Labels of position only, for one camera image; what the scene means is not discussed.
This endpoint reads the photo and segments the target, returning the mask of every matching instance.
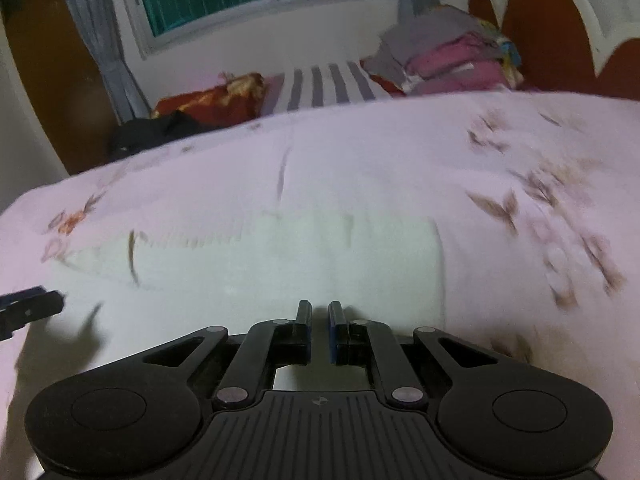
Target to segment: floral pattern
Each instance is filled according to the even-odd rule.
[[[119,165],[110,180],[100,186],[100,191],[98,193],[92,194],[86,200],[82,209],[76,210],[73,213],[67,213],[66,210],[62,210],[53,217],[51,222],[47,225],[46,233],[55,232],[55,235],[44,247],[44,252],[40,258],[42,263],[52,258],[64,258],[69,247],[68,237],[73,233],[74,229],[87,218],[87,216],[95,211],[95,207],[107,193],[107,188],[112,186],[126,174],[127,166],[128,163]]]
[[[534,354],[531,345],[522,334],[515,335],[515,341],[509,345],[503,339],[492,338],[490,340],[491,348],[498,354],[506,355],[512,359],[516,359],[526,364],[533,364]]]
[[[558,127],[571,127],[580,131],[584,126],[574,117],[564,118],[542,112],[540,116]],[[481,115],[473,122],[473,128],[474,130],[468,130],[473,145],[493,148],[501,153],[509,147],[505,142],[490,138],[497,130],[508,128],[499,110],[489,110]],[[593,267],[600,271],[603,277],[602,287],[607,295],[615,294],[626,283],[626,278],[612,260],[606,237],[588,231],[580,218],[581,210],[592,204],[588,193],[589,174],[599,167],[599,161],[590,158],[576,158],[558,163],[540,155],[537,167],[526,174],[509,170],[520,183],[524,194],[534,203],[535,207],[528,209],[537,211],[537,214],[528,212],[524,215],[524,223],[529,228],[532,239],[542,247],[546,277],[554,301],[561,309],[578,306],[578,299],[569,264],[572,251],[568,244],[571,241],[562,236],[558,227],[550,221],[551,216],[561,219],[565,227],[574,233],[575,239]],[[467,195],[479,209],[503,222],[510,235],[518,235],[516,217],[520,207],[513,189],[503,197],[502,203],[471,192],[467,192]]]

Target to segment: headboard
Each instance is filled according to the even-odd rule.
[[[530,85],[640,101],[640,24],[605,36],[588,0],[468,0],[468,9],[514,41]]]

